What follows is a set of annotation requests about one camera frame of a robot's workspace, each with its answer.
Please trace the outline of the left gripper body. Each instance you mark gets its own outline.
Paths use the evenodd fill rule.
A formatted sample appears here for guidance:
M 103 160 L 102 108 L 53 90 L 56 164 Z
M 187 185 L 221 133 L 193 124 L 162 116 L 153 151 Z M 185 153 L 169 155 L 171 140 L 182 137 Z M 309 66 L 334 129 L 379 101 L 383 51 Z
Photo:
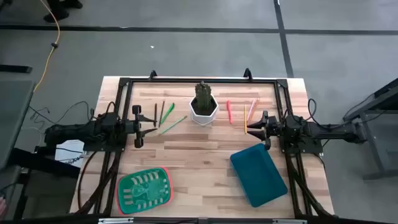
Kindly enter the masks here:
M 141 148 L 144 145 L 144 136 L 142 130 L 141 122 L 144 120 L 144 116 L 141 114 L 141 105 L 133 105 L 132 113 L 134 115 L 134 120 L 123 121 L 122 133 L 125 134 L 135 134 L 136 138 L 134 140 L 135 148 Z

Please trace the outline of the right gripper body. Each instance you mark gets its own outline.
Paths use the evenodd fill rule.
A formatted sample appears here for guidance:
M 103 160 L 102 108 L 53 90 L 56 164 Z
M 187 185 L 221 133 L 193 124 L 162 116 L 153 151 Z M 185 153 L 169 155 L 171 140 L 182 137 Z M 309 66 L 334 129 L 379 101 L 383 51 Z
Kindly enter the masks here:
M 283 125 L 277 120 L 275 116 L 269 116 L 268 111 L 264 110 L 262 114 L 262 121 L 264 123 L 264 147 L 266 150 L 271 148 L 271 136 L 280 137 L 282 135 Z

